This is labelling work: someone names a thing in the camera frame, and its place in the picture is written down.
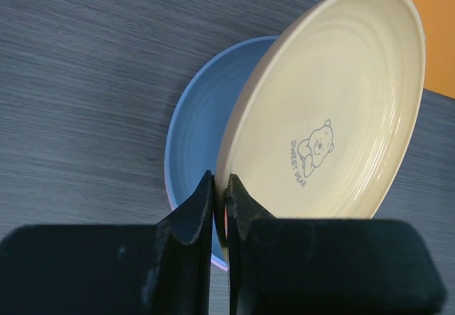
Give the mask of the yellow plate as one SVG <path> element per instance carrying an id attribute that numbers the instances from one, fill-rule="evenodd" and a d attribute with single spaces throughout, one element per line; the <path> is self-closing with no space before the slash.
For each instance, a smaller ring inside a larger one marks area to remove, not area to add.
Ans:
<path id="1" fill-rule="evenodd" d="M 425 35 L 412 0 L 323 0 L 262 56 L 231 112 L 215 172 L 228 248 L 231 175 L 278 218 L 370 218 L 419 112 Z"/>

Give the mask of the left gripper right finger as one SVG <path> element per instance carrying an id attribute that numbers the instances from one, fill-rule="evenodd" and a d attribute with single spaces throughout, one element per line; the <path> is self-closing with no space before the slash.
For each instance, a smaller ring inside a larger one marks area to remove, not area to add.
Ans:
<path id="1" fill-rule="evenodd" d="M 225 192 L 231 314 L 438 314 L 446 288 L 399 220 L 283 219 L 232 175 Z"/>

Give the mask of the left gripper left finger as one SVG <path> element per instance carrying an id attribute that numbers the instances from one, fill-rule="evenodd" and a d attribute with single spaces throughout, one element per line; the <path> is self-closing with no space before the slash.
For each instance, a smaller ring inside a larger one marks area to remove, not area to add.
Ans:
<path id="1" fill-rule="evenodd" d="M 2 314 L 207 314 L 214 181 L 154 225 L 24 225 L 1 241 Z"/>

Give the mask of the pink plate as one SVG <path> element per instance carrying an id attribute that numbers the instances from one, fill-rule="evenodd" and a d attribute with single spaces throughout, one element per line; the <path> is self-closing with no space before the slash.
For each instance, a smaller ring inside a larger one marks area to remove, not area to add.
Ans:
<path id="1" fill-rule="evenodd" d="M 184 203 L 197 189 L 196 185 L 193 186 L 193 189 L 187 187 L 177 187 L 171 186 L 166 187 L 166 193 L 168 197 L 168 201 L 171 207 L 171 210 L 174 211 L 179 207 L 182 203 Z M 225 261 L 224 255 L 221 250 L 221 246 L 218 240 L 218 235 L 215 226 L 215 220 L 212 218 L 213 226 L 212 226 L 212 250 L 211 250 L 211 262 L 216 267 L 219 267 L 223 271 L 228 270 L 228 264 Z"/>

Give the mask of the blue plate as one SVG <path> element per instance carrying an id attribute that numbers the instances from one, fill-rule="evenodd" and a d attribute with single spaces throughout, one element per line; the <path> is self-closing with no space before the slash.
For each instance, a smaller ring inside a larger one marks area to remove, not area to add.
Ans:
<path id="1" fill-rule="evenodd" d="M 164 151 L 164 181 L 172 209 L 214 171 L 230 113 L 256 64 L 276 41 L 262 36 L 210 59 L 191 79 L 173 111 Z"/>

